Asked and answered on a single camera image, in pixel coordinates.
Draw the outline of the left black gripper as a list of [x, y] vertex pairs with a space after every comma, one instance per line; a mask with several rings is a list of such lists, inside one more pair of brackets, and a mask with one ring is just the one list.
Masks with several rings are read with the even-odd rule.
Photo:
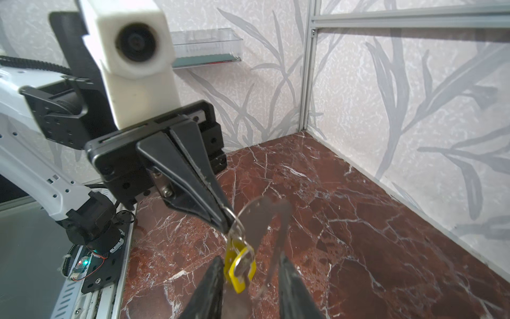
[[[184, 118], [190, 120], [178, 123]], [[126, 207], [154, 186], [147, 171], [160, 173], [160, 194], [164, 188], [173, 192], [163, 197], [168, 207], [226, 234], [235, 218], [215, 176], [227, 168], [223, 147], [214, 106], [200, 100], [93, 139], [84, 150], [106, 187]]]

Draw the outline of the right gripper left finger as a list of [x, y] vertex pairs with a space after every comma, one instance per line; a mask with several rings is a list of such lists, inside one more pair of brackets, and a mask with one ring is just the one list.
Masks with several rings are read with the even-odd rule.
[[224, 263], [216, 256], [179, 319], [220, 319], [223, 305]]

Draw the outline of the steel key organizer plate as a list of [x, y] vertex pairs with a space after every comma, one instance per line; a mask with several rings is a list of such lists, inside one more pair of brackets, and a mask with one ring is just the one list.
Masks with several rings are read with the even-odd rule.
[[292, 204], [288, 200], [281, 199], [274, 202], [269, 197], [259, 197], [252, 200], [241, 210], [231, 228], [232, 236], [240, 237], [254, 249], [256, 260], [256, 253], [268, 232], [270, 224], [276, 218], [280, 220], [280, 229], [276, 235], [276, 241], [272, 245], [272, 256], [263, 284], [258, 290], [258, 296], [261, 296], [267, 290], [267, 286], [276, 272], [278, 259], [284, 248], [291, 215]]

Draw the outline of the yellow capped key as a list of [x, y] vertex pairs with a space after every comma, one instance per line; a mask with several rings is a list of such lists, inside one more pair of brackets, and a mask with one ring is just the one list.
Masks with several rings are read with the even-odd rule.
[[254, 249], [240, 237], [229, 236], [224, 258], [224, 276], [237, 294], [247, 289], [256, 270]]

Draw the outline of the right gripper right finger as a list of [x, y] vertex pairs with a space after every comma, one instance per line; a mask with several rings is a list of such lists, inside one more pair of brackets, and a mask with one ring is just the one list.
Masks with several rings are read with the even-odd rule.
[[299, 272], [284, 254], [280, 255], [278, 292], [280, 318], [324, 318]]

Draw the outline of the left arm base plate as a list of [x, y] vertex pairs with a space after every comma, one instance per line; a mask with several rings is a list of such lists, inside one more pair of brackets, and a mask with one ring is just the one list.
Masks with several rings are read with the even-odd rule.
[[128, 245], [128, 235], [130, 234], [131, 224], [135, 221], [135, 214], [132, 211], [122, 210], [118, 213], [118, 217], [124, 222], [124, 224], [119, 225], [119, 229], [124, 234], [122, 237], [124, 243], [117, 251], [110, 253], [106, 259], [92, 258], [86, 278], [82, 281], [82, 294], [99, 291], [110, 284], [117, 283], [120, 279]]

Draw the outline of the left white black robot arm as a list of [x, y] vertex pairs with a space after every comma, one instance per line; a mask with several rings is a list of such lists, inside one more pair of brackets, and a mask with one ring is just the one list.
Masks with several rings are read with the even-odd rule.
[[162, 10], [84, 1], [49, 24], [66, 66], [1, 57], [1, 176], [102, 257], [126, 240], [115, 202], [133, 209], [152, 189], [227, 233], [221, 128], [210, 103], [180, 103]]

